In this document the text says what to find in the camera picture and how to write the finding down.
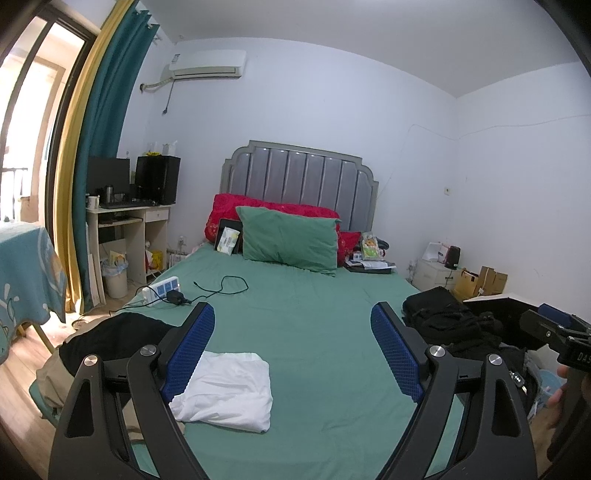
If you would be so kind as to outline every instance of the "green pillow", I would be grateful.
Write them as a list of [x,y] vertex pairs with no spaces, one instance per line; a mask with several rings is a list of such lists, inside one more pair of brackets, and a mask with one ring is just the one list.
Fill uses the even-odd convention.
[[334,275],[338,247],[335,218],[308,218],[264,207],[236,207],[242,221],[242,255]]

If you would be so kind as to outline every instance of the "wire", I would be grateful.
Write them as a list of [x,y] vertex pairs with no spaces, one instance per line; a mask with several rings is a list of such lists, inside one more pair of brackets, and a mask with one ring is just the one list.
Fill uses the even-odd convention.
[[[242,280],[244,282],[244,284],[246,285],[246,288],[243,288],[242,290],[239,291],[232,291],[232,292],[225,292],[223,291],[223,282],[224,280],[226,280],[227,278],[237,278],[238,280]],[[208,299],[209,297],[213,297],[216,294],[220,294],[220,295],[237,295],[239,293],[243,293],[245,291],[248,290],[248,283],[246,283],[246,280],[244,280],[244,278],[242,277],[237,277],[235,275],[224,275],[224,277],[222,278],[222,281],[220,282],[220,289],[219,290],[208,290],[206,288],[203,288],[202,286],[200,286],[196,281],[193,282],[193,284],[197,287],[200,288],[203,291],[209,292],[209,295],[200,295],[196,298],[194,298],[193,300],[188,300],[187,303],[188,304],[192,304],[193,302],[195,302],[196,300],[199,299]],[[153,303],[156,303],[157,301],[163,301],[164,303],[169,303],[171,305],[174,305],[171,301],[168,301],[167,299],[162,298],[160,295],[158,295],[158,293],[149,285],[145,286],[145,287],[138,287],[138,289],[135,291],[135,294],[137,295],[139,290],[141,288],[149,288],[150,290],[152,290],[154,292],[154,294],[158,297],[156,300],[153,300],[149,303],[137,303],[137,304],[133,304],[133,305],[127,305],[125,307],[121,307],[120,309],[117,310],[109,310],[109,315],[111,315],[112,313],[116,313],[116,312],[120,312],[121,310],[128,310],[128,309],[136,309],[139,307],[147,307],[149,305],[152,305]]]
[[449,277],[445,277],[445,285],[443,286],[443,288],[447,288],[447,282],[450,281],[451,277],[452,277],[452,269],[449,269]]
[[580,115],[568,115],[568,116],[561,116],[558,118],[553,118],[552,120],[546,120],[544,122],[537,122],[534,124],[515,124],[515,125],[491,125],[490,127],[482,128],[480,130],[475,130],[473,132],[468,132],[467,134],[461,135],[458,139],[464,138],[467,135],[479,134],[480,132],[485,132],[492,128],[515,128],[515,127],[537,127],[538,125],[545,125],[551,124],[553,122],[558,122],[560,120],[568,120],[570,118],[585,118],[591,116],[591,113],[581,113]]
[[158,295],[158,293],[149,285],[146,285],[145,287],[138,287],[138,289],[135,291],[135,294],[137,295],[139,290],[141,288],[149,288],[150,290],[152,290],[154,292],[154,295],[156,295],[158,298],[156,300],[152,300],[151,302],[148,303],[137,303],[135,305],[127,305],[126,307],[121,307],[120,309],[117,310],[109,310],[109,316],[111,316],[112,313],[117,313],[120,312],[121,310],[128,310],[128,309],[136,309],[139,307],[147,307],[148,305],[152,305],[153,303],[156,303],[157,301],[163,301],[164,303],[170,303],[172,305],[172,302],[168,301],[167,299],[162,298],[160,295]]
[[[493,128],[513,128],[513,127],[537,127],[538,125],[545,125],[545,124],[551,124],[553,122],[558,122],[561,120],[568,120],[570,118],[585,118],[585,117],[590,117],[591,113],[581,113],[580,115],[568,115],[568,116],[561,116],[559,118],[553,118],[552,120],[546,120],[543,122],[537,122],[537,123],[533,123],[533,124],[507,124],[507,125],[491,125],[489,127],[486,128],[482,128],[480,130],[475,130],[473,132],[468,132],[465,133],[461,136],[459,136],[458,138],[451,138],[451,137],[447,137],[445,135],[439,134],[436,131],[431,130],[430,128],[424,127],[422,125],[419,124],[412,124],[410,127],[408,127],[408,130],[406,132],[406,135],[404,137],[404,140],[402,142],[402,147],[400,148],[400,152],[398,153],[398,161],[400,161],[402,159],[402,154],[404,153],[404,148],[406,147],[406,143],[408,141],[408,137],[410,136],[410,131],[413,129],[413,127],[419,127],[422,128],[423,130],[426,130],[427,132],[431,132],[432,134],[437,135],[438,137],[442,137],[445,138],[447,140],[451,140],[451,141],[458,141],[468,135],[474,135],[474,134],[478,134],[481,132],[485,132],[487,130],[491,130]],[[394,173],[398,171],[400,165],[398,165],[398,163],[396,163],[395,168],[392,170],[392,173],[390,174],[390,176],[388,177],[388,179],[386,180],[386,182],[384,183],[383,186],[380,187],[379,192],[378,192],[378,198],[380,198],[382,196],[382,194],[386,191],[386,187],[388,186],[388,183],[390,183],[390,180],[392,180],[392,177],[394,176]]]
[[[239,290],[239,291],[233,291],[233,292],[222,291],[223,290],[223,281],[226,280],[227,278],[237,278],[238,280],[242,280],[244,282],[244,284],[246,285],[246,288],[243,288],[242,290]],[[248,283],[246,283],[246,280],[244,280],[244,278],[242,278],[242,277],[237,277],[235,275],[224,275],[224,277],[222,278],[222,281],[220,282],[220,289],[219,290],[208,290],[208,289],[200,286],[196,281],[194,281],[193,284],[197,288],[200,288],[203,291],[210,292],[210,294],[209,295],[200,295],[200,296],[194,298],[193,300],[191,300],[189,303],[193,303],[194,301],[196,301],[198,299],[208,299],[209,297],[213,297],[217,293],[219,293],[220,295],[237,295],[239,293],[243,293],[248,290]]]
[[170,103],[170,97],[173,94],[174,82],[176,82],[176,80],[173,80],[173,84],[170,86],[170,91],[168,93],[168,101],[166,102],[166,107],[164,108],[164,110],[162,110],[163,115],[166,115],[168,113],[168,104]]

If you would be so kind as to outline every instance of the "doorway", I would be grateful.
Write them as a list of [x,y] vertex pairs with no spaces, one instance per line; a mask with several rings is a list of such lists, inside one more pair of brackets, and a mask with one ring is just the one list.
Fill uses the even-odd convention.
[[39,223],[51,232],[60,134],[95,36],[45,7],[0,66],[0,220]]

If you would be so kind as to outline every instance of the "gray upholstered headboard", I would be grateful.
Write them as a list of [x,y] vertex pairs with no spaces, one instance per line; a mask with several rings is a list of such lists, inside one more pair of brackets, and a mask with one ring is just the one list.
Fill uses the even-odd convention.
[[251,140],[222,168],[220,193],[335,210],[343,231],[370,231],[378,182],[361,158]]

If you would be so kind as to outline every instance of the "computer case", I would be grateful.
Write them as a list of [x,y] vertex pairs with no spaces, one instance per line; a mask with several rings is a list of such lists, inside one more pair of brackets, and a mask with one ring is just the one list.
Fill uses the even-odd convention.
[[170,155],[138,157],[135,167],[136,195],[160,205],[177,201],[178,171],[181,159]]

